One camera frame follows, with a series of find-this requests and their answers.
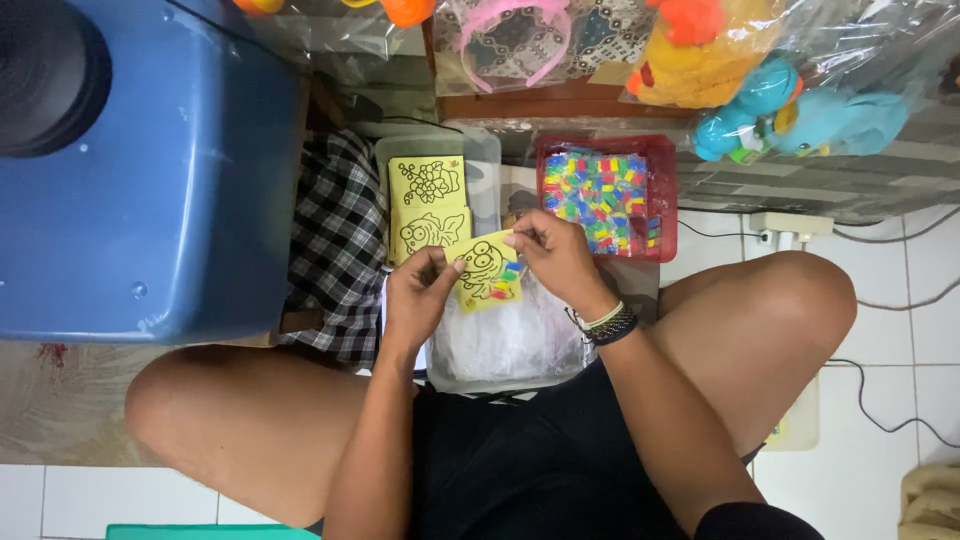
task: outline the checkered cloth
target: checkered cloth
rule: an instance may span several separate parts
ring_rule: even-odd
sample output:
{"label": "checkered cloth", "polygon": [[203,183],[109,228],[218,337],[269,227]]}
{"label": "checkered cloth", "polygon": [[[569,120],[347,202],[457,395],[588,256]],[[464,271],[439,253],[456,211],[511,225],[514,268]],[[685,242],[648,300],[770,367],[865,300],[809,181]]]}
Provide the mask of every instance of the checkered cloth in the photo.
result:
{"label": "checkered cloth", "polygon": [[323,311],[319,330],[282,335],[360,368],[373,366],[387,250],[386,201],[372,147],[341,131],[303,144],[287,308]]}

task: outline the person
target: person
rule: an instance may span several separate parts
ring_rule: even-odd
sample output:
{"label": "person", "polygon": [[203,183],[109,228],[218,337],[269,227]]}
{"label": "person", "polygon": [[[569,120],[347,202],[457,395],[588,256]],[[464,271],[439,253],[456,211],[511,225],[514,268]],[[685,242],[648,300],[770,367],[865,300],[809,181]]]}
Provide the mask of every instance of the person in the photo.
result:
{"label": "person", "polygon": [[[579,225],[532,210],[506,242],[584,321],[619,306]],[[130,430],[170,467],[325,539],[822,540],[767,505],[744,463],[850,329],[842,270],[786,252],[680,280],[655,326],[634,319],[518,406],[412,383],[462,270],[426,247],[391,274],[371,377],[280,350],[181,349],[133,381]]]}

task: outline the hand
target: hand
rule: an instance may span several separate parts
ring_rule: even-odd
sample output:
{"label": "hand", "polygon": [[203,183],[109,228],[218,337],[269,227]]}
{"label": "hand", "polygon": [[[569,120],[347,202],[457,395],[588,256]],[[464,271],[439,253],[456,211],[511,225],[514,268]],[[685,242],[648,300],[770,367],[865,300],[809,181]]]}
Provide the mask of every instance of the hand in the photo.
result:
{"label": "hand", "polygon": [[383,347],[415,355],[440,324],[446,298],[466,265],[462,260],[447,264],[444,248],[426,246],[391,272]]}
{"label": "hand", "polygon": [[600,319],[619,303],[600,279],[584,228],[576,223],[532,209],[516,221],[504,243],[522,253],[546,290],[585,321]]}

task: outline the knee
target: knee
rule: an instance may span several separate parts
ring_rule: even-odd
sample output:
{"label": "knee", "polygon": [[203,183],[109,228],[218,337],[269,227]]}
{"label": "knee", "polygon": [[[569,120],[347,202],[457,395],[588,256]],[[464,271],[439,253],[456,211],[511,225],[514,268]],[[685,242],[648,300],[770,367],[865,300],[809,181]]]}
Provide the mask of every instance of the knee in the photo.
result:
{"label": "knee", "polygon": [[856,318],[856,295],[847,273],[825,258],[799,251],[757,261],[753,291],[765,314],[814,335],[833,336],[839,346]]}
{"label": "knee", "polygon": [[215,346],[178,349],[151,362],[127,388],[124,417],[134,438],[157,451],[164,433],[176,426],[177,418],[189,407],[190,388],[204,369],[200,358],[209,358]]}

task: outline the sand art card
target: sand art card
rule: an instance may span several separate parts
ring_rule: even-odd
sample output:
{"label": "sand art card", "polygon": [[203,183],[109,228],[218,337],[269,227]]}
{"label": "sand art card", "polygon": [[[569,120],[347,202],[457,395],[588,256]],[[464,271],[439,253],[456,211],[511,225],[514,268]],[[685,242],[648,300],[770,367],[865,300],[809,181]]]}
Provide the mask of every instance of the sand art card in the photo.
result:
{"label": "sand art card", "polygon": [[460,309],[465,313],[500,306],[523,298],[520,291],[520,263],[516,251],[503,243],[513,231],[486,234],[445,248],[446,262],[461,258],[467,262],[454,285]]}
{"label": "sand art card", "polygon": [[402,264],[423,246],[444,248],[470,239],[470,209],[400,209],[394,212],[393,260]]}
{"label": "sand art card", "polygon": [[463,156],[393,158],[388,166],[393,210],[467,205]]}

